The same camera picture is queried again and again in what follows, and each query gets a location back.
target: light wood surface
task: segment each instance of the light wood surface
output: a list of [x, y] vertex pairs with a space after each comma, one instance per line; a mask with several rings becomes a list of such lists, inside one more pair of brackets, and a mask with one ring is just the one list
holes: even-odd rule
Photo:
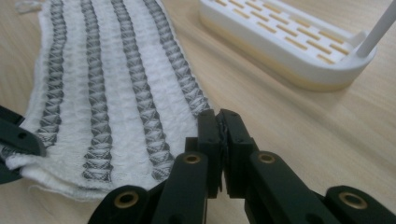
[[[289, 84], [206, 29], [198, 0], [163, 0], [194, 74], [216, 109], [239, 113], [261, 150], [281, 156], [312, 190], [348, 185], [396, 213], [396, 25], [347, 89], [317, 93]], [[370, 30], [390, 0], [285, 0], [351, 33]], [[0, 105], [24, 114], [40, 48], [36, 13], [0, 1]], [[22, 179], [0, 186], [0, 223], [86, 223], [82, 203]], [[248, 223], [242, 200], [209, 200], [207, 223]]]

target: gray stripe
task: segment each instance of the gray stripe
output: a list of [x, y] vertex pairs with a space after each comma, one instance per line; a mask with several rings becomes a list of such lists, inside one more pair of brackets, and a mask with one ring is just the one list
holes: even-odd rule
[[154, 19], [160, 35], [160, 42], [168, 56], [169, 62], [177, 76], [178, 84], [184, 93], [191, 113], [197, 117], [199, 113], [210, 108], [207, 99], [191, 74], [189, 63], [183, 56], [175, 37], [172, 34], [171, 27], [166, 19], [163, 9], [155, 0], [144, 0], [146, 7]]
[[49, 76], [47, 79], [48, 101], [45, 104], [40, 128], [37, 136], [45, 147], [55, 145], [59, 125], [61, 125], [61, 103], [64, 98], [64, 44], [66, 43], [66, 23], [64, 21], [64, 3], [61, 0], [52, 0], [50, 5], [51, 22], [53, 26], [53, 42], [49, 50]]
[[91, 132], [93, 138], [82, 176], [89, 180], [111, 181], [110, 164], [113, 139], [108, 125], [109, 117], [106, 105], [105, 78], [103, 76], [99, 25], [91, 0], [81, 0], [81, 11], [84, 14], [85, 31], [87, 32], [88, 88], [91, 104]]
[[151, 175], [154, 179], [162, 181], [169, 176], [175, 158], [165, 141], [160, 114], [153, 102], [146, 71], [136, 45], [131, 17], [122, 0], [112, 0], [111, 4], [120, 22], [123, 51], [133, 83], [137, 109], [144, 126], [148, 156], [154, 166]]

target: white plastic holder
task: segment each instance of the white plastic holder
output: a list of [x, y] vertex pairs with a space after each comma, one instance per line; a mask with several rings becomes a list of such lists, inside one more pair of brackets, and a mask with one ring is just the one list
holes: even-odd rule
[[200, 0], [204, 25], [311, 91], [349, 86], [396, 20], [396, 0], [373, 31], [353, 35], [276, 0]]

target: white rod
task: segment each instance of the white rod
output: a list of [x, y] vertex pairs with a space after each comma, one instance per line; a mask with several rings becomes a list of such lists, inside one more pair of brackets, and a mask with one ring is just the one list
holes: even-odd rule
[[388, 9], [385, 11], [384, 15], [382, 15], [381, 19], [379, 19], [373, 30], [370, 32], [370, 34], [367, 36], [367, 38], [363, 41], [363, 43], [359, 47], [358, 51], [356, 52], [358, 57], [361, 58], [367, 57], [367, 55], [370, 54], [370, 52], [373, 50], [373, 48], [376, 46], [376, 44], [379, 42], [382, 36], [384, 36], [384, 34], [387, 32], [387, 30], [395, 21], [396, 21], [396, 0], [393, 0], [393, 2], [390, 3]]

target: textured fabric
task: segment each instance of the textured fabric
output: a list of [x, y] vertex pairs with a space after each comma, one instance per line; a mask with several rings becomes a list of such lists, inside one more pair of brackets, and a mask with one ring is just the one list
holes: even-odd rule
[[151, 189], [170, 174], [209, 103], [156, 0], [51, 0], [22, 128], [46, 158], [15, 154], [9, 168], [64, 195], [103, 198]]

